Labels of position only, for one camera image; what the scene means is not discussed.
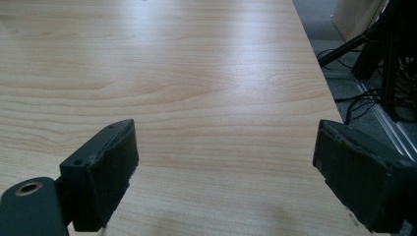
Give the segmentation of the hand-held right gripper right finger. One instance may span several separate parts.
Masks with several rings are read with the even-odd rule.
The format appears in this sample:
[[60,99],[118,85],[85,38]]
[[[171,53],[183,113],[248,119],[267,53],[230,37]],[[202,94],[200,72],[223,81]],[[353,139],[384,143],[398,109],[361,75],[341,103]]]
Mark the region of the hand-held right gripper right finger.
[[347,125],[319,123],[313,166],[369,231],[417,234],[417,162]]

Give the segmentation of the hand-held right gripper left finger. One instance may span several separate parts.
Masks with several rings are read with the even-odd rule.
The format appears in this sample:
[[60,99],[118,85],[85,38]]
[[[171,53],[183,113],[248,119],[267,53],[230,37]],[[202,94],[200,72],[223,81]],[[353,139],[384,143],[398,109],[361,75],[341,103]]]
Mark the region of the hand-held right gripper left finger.
[[99,131],[59,165],[59,200],[65,222],[79,232],[104,228],[138,165],[132,119]]

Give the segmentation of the black metal stand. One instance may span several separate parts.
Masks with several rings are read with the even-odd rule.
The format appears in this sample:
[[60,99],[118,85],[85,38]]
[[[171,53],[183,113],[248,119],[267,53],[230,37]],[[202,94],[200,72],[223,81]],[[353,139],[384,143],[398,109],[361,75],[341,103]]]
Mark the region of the black metal stand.
[[324,67],[342,55],[362,48],[351,73],[368,80],[379,68],[383,80],[377,89],[379,103],[394,121],[407,119],[399,107],[411,107],[417,123],[417,0],[389,0],[377,21],[359,35],[318,59]]

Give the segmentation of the beige board panel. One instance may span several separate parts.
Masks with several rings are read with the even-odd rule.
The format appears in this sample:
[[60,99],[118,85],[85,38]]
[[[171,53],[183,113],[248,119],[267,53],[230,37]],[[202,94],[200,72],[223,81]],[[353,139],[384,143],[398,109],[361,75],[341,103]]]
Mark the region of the beige board panel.
[[338,0],[332,23],[345,41],[353,39],[378,18],[386,0]]

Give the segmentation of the metal floor rail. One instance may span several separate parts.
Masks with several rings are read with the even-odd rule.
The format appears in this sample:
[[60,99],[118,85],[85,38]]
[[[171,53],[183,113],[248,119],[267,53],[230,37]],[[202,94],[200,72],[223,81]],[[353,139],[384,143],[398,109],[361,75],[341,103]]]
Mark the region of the metal floor rail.
[[381,102],[382,97],[377,90],[373,87],[367,88],[363,82],[357,79],[354,82],[361,93],[369,93],[365,100],[371,104],[371,107],[369,107],[367,112],[363,112],[363,115],[367,113],[372,114],[375,118],[375,123],[385,132],[393,147],[400,154],[417,162],[417,144],[411,140],[405,127],[399,121],[392,120],[384,111]]

